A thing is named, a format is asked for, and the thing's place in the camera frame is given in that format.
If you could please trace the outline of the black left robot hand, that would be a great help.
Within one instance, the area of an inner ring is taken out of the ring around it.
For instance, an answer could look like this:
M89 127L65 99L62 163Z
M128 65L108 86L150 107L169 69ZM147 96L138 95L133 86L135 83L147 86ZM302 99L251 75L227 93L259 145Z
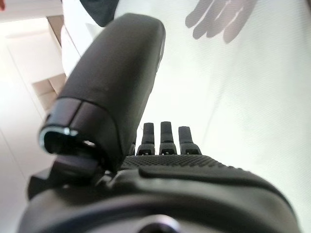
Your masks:
M20 233L297 233L271 183L205 156L189 127L137 128L165 44L158 19L125 14L86 50L38 134L53 165L31 176Z

